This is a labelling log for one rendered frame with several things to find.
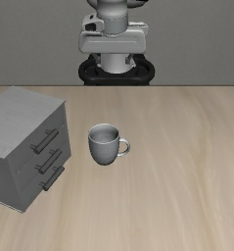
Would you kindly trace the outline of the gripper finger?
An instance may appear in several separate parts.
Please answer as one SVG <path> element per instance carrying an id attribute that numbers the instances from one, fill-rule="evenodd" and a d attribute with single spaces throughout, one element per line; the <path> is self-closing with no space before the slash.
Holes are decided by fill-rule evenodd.
<path id="1" fill-rule="evenodd" d="M 134 62 L 132 54 L 129 54 L 128 56 L 125 57 L 125 63 L 129 65 L 131 68 L 135 66 L 135 62 Z"/>

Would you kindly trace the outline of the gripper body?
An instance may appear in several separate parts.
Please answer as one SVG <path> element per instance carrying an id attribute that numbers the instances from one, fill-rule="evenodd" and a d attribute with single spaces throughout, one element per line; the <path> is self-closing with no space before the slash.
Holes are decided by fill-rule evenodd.
<path id="1" fill-rule="evenodd" d="M 130 22 L 126 31 L 118 35 L 85 31 L 80 33 L 78 48 L 82 53 L 143 54 L 149 28 L 145 23 Z"/>

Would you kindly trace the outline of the grey porcelain mug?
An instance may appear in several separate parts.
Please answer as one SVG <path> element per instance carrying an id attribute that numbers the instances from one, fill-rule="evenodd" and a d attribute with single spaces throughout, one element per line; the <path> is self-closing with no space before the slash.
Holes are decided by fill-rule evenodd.
<path id="1" fill-rule="evenodd" d="M 119 136 L 114 125 L 94 125 L 88 131 L 88 145 L 93 160 L 101 165 L 110 165 L 117 157 L 123 157 L 130 151 L 130 143 Z"/>

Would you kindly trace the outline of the grey cabinet with drawers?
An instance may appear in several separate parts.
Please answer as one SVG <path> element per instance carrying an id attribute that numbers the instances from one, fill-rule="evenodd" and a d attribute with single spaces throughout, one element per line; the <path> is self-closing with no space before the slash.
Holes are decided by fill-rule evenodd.
<path id="1" fill-rule="evenodd" d="M 65 101 L 21 87 L 0 94 L 0 203 L 25 212 L 65 170 Z"/>

